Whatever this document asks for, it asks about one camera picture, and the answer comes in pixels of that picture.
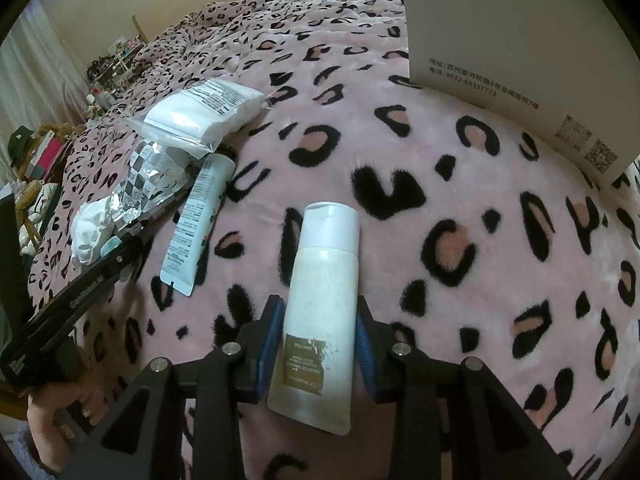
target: brown label on tube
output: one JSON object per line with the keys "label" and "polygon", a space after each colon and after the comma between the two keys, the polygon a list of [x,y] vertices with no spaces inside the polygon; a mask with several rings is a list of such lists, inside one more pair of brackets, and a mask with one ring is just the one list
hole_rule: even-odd
{"label": "brown label on tube", "polygon": [[287,334],[284,343],[282,383],[311,394],[322,395],[326,343]]}

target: bed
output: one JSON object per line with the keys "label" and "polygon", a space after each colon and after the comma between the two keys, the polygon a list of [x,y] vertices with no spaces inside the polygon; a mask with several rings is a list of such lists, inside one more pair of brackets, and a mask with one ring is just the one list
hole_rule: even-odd
{"label": "bed", "polygon": [[[611,464],[640,413],[638,166],[600,189],[517,124],[413,85],[403,0],[210,4],[137,61],[142,79],[68,158],[31,270],[38,307],[79,273],[75,211],[126,176],[140,139],[123,117],[211,76],[273,106],[230,139],[238,168],[193,295],[159,279],[178,210],[79,324],[109,400],[153,357],[201,358],[269,294],[286,298],[303,208],[334,200],[360,213],[360,292],[375,318],[433,358],[487,362],[576,478]],[[243,406],[247,477],[384,478],[393,410],[373,405],[357,376],[353,399],[345,437]],[[186,478],[192,429],[193,407]]]}

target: white curtain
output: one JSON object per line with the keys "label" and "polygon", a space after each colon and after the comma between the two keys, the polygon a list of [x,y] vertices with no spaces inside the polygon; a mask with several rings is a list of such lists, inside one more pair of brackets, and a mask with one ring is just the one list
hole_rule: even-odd
{"label": "white curtain", "polygon": [[0,45],[0,183],[9,162],[7,143],[18,126],[79,124],[87,92],[81,64],[40,0],[31,0]]}

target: tube cap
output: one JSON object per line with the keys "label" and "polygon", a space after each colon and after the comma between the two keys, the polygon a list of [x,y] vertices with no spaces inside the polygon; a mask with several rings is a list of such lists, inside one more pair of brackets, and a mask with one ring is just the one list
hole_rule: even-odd
{"label": "tube cap", "polygon": [[358,256],[358,212],[336,202],[317,202],[305,207],[298,250],[308,247],[341,249]]}

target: white tube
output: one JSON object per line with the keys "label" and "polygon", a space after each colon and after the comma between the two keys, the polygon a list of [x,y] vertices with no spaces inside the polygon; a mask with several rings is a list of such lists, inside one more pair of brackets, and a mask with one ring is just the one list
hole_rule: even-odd
{"label": "white tube", "polygon": [[305,209],[268,407],[335,434],[351,429],[358,213]]}
{"label": "white tube", "polygon": [[193,291],[198,260],[220,209],[226,183],[235,169],[235,162],[228,156],[221,153],[207,155],[180,214],[162,263],[160,279],[185,296]]}

